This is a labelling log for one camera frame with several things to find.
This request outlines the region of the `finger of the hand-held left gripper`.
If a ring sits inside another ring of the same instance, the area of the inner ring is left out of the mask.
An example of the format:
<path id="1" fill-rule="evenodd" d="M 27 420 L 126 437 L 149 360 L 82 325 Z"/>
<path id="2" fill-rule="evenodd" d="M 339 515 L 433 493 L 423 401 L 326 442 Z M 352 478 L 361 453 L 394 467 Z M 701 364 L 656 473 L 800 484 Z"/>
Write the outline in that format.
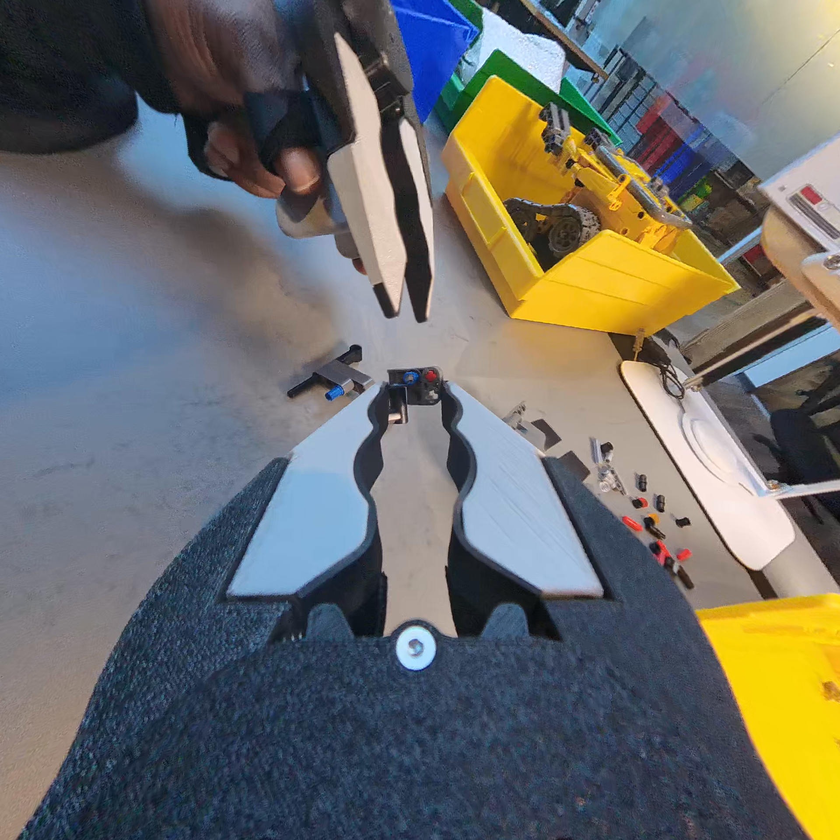
<path id="1" fill-rule="evenodd" d="M 328 172 L 374 294 L 392 319 L 402 304 L 407 254 L 382 152 L 382 119 L 360 59 L 340 34 L 334 41 L 353 139 L 330 155 Z"/>
<path id="2" fill-rule="evenodd" d="M 382 127 L 382 152 L 406 252 L 404 285 L 417 322 L 428 320 L 434 287 L 434 217 L 424 153 L 406 117 Z"/>

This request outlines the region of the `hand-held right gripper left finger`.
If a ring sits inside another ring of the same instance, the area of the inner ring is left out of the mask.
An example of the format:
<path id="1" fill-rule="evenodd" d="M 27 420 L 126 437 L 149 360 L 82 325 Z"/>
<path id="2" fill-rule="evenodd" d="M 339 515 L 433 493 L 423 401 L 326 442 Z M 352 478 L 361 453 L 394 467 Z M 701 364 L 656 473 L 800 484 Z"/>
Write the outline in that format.
<path id="1" fill-rule="evenodd" d="M 373 386 L 282 459 L 228 601 L 286 602 L 295 632 L 315 606 L 334 604 L 355 635 L 383 635 L 387 579 L 371 490 L 384 465 L 388 394 Z"/>

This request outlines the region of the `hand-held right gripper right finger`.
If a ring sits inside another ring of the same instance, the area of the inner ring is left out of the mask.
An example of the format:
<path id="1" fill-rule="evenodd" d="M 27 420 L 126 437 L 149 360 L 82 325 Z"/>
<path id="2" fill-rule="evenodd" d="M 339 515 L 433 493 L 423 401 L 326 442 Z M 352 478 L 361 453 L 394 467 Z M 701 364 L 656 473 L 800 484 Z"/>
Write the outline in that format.
<path id="1" fill-rule="evenodd" d="M 453 382 L 440 404 L 458 492 L 445 568 L 456 634 L 480 635 L 497 607 L 513 604 L 526 631 L 557 635 L 548 604 L 606 591 L 543 451 Z"/>

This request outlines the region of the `grey brick beam piece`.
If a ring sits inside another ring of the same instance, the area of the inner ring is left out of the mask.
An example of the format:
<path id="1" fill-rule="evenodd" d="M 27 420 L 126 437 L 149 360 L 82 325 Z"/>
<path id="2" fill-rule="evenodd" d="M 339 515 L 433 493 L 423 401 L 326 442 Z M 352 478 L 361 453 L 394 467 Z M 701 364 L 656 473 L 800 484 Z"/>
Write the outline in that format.
<path id="1" fill-rule="evenodd" d="M 374 379 L 355 367 L 362 360 L 362 346 L 353 343 L 346 351 L 320 365 L 306 379 L 294 384 L 287 391 L 287 398 L 296 398 L 317 386 L 324 389 L 324 396 L 328 402 L 348 396 L 352 392 L 364 393 L 373 385 Z"/>

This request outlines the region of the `black brick assembly coloured pins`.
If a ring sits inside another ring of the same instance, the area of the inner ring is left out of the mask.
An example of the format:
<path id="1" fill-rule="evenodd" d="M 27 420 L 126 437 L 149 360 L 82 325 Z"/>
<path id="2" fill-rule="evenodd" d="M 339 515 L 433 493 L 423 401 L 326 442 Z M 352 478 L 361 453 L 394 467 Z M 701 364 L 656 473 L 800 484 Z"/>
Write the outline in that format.
<path id="1" fill-rule="evenodd" d="M 436 367 L 389 369 L 389 424 L 407 424 L 409 406 L 435 406 L 440 401 L 443 377 Z"/>

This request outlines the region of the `grey desk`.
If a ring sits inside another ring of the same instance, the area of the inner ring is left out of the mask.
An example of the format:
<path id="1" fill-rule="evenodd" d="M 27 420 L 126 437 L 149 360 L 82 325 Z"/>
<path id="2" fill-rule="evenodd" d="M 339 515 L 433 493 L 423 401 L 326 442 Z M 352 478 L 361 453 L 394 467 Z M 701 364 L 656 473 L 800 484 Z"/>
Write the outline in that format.
<path id="1" fill-rule="evenodd" d="M 49 788 L 113 646 L 165 567 L 266 464 L 349 400 L 287 390 L 353 343 L 360 369 L 436 365 L 499 417 L 524 403 L 589 465 L 610 442 L 692 558 L 695 608 L 754 602 L 618 374 L 611 338 L 508 317 L 449 205 L 426 125 L 434 302 L 385 319 L 331 238 L 282 235 L 272 202 L 199 175 L 182 125 L 2 155 L 2 838 Z"/>

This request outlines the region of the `person's left hand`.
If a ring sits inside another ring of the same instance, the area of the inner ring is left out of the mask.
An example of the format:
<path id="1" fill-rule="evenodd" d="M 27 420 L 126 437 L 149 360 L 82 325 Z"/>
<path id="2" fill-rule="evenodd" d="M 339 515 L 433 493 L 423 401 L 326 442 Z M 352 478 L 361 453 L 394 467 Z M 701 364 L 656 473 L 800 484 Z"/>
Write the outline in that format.
<path id="1" fill-rule="evenodd" d="M 260 198 L 316 192 L 318 156 L 306 148 L 285 149 L 265 168 L 245 113 L 245 94 L 285 88 L 296 62 L 274 2 L 144 6 L 184 125 L 197 127 L 196 166 Z"/>

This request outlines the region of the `blue storage bin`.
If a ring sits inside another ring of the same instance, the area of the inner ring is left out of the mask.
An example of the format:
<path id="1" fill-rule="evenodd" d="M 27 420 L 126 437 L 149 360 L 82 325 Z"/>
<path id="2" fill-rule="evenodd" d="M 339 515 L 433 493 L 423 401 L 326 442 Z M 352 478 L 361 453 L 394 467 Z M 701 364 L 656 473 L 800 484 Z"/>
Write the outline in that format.
<path id="1" fill-rule="evenodd" d="M 413 73 L 413 99 L 425 123 L 478 31 L 448 1 L 393 1 Z"/>

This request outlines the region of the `grey twin engine brick model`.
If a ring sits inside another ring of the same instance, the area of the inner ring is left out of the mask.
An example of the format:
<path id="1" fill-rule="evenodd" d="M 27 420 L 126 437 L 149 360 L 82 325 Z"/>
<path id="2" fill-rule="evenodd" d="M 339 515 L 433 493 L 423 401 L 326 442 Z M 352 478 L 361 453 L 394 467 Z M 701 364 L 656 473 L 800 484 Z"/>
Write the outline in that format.
<path id="1" fill-rule="evenodd" d="M 561 436 L 544 418 L 529 419 L 527 413 L 527 404 L 520 402 L 502 418 L 502 421 L 541 453 L 548 455 L 550 450 L 561 442 Z M 584 462 L 571 450 L 552 457 L 580 481 L 585 481 L 592 474 Z"/>

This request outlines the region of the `scattered small brick parts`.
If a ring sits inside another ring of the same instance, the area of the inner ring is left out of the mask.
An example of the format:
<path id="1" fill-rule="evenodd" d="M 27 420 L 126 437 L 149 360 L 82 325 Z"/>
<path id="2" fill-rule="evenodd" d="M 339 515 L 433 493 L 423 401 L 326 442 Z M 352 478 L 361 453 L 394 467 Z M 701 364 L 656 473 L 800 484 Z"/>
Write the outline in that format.
<path id="1" fill-rule="evenodd" d="M 615 449 L 612 443 L 603 443 L 592 437 L 590 447 L 599 491 L 617 494 L 633 510 L 621 517 L 625 528 L 640 539 L 645 539 L 648 551 L 658 565 L 668 572 L 672 580 L 681 583 L 685 590 L 692 591 L 695 584 L 685 569 L 686 562 L 692 558 L 692 552 L 689 549 L 671 551 L 662 529 L 663 523 L 660 519 L 665 512 L 665 497 L 647 496 L 645 474 L 636 474 L 636 483 L 633 486 L 620 477 L 614 464 Z"/>

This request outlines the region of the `white foam block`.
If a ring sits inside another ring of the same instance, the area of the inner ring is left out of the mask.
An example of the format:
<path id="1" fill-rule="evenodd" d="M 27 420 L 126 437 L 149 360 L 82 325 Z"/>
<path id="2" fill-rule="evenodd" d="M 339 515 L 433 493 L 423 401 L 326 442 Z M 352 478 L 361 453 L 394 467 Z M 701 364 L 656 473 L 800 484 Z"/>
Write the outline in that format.
<path id="1" fill-rule="evenodd" d="M 499 50 L 551 92 L 560 93 L 566 70 L 566 55 L 562 46 L 551 38 L 522 33 L 485 7 L 480 10 L 478 36 L 456 70 L 460 81 L 465 85 L 470 82 L 485 67 L 490 56 Z"/>

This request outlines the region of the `yellow toy bulldozer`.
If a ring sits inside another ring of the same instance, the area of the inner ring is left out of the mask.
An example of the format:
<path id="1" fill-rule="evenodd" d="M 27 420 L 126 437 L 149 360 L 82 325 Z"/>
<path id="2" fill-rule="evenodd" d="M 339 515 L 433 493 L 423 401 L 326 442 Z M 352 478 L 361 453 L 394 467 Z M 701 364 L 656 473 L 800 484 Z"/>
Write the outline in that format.
<path id="1" fill-rule="evenodd" d="M 556 103 L 539 112 L 541 139 L 552 165 L 571 179 L 559 203 L 521 197 L 503 202 L 541 267 L 549 269 L 608 230 L 647 249 L 668 253 L 692 220 L 669 188 L 594 128 L 574 138 L 569 113 Z"/>

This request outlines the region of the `wooden workbench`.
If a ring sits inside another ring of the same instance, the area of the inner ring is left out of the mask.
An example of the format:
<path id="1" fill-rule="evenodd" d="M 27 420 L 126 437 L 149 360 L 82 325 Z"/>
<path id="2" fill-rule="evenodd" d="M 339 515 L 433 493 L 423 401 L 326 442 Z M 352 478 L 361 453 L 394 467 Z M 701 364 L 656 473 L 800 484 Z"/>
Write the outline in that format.
<path id="1" fill-rule="evenodd" d="M 588 72 L 594 81 L 605 81 L 607 71 L 574 40 L 568 31 L 579 1 L 488 1 L 485 8 L 525 35 L 538 35 L 561 46 L 566 62 Z"/>

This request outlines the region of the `yellow storage bin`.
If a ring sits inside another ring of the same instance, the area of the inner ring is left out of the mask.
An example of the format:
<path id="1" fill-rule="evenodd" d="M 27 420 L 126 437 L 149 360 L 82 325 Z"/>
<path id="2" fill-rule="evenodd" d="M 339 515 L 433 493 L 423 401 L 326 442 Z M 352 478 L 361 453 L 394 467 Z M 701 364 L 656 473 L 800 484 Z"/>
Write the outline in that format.
<path id="1" fill-rule="evenodd" d="M 746 729 L 810 838 L 839 838 L 839 595 L 699 610 Z"/>
<path id="2" fill-rule="evenodd" d="M 668 253 L 605 230 L 542 268 L 503 206 L 559 203 L 571 188 L 543 149 L 542 108 L 490 77 L 443 151 L 445 194 L 509 316 L 650 336 L 740 289 L 691 229 Z"/>

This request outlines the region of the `shelf of coloured bins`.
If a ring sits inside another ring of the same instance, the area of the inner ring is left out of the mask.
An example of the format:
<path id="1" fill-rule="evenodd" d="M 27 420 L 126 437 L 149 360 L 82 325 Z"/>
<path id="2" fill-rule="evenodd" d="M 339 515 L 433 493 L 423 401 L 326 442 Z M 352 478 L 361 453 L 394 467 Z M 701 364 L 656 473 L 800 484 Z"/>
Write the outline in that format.
<path id="1" fill-rule="evenodd" d="M 739 206 L 758 216 L 758 180 L 722 139 L 661 87 L 621 46 L 605 60 L 593 102 L 629 157 L 668 188 L 690 216 Z"/>

